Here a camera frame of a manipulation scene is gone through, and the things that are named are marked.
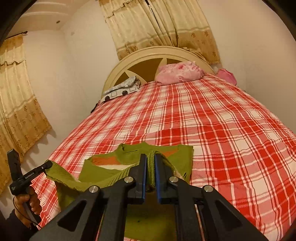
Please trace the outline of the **person's left hand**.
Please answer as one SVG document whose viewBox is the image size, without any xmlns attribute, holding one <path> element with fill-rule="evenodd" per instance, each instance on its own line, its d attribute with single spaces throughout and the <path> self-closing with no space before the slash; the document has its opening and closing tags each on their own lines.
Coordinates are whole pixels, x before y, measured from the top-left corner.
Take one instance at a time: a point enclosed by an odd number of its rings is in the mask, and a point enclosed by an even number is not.
<svg viewBox="0 0 296 241">
<path fill-rule="evenodd" d="M 30 210 L 36 215 L 40 215 L 42 211 L 42 207 L 40 205 L 40 200 L 38 199 L 38 195 L 35 192 L 33 187 L 29 186 L 26 192 L 27 192 L 26 194 L 20 194 L 18 196 L 15 196 L 13 198 L 13 203 L 15 206 L 16 217 L 27 228 L 30 228 L 32 219 L 29 217 L 26 211 L 27 203 L 29 204 Z"/>
</svg>

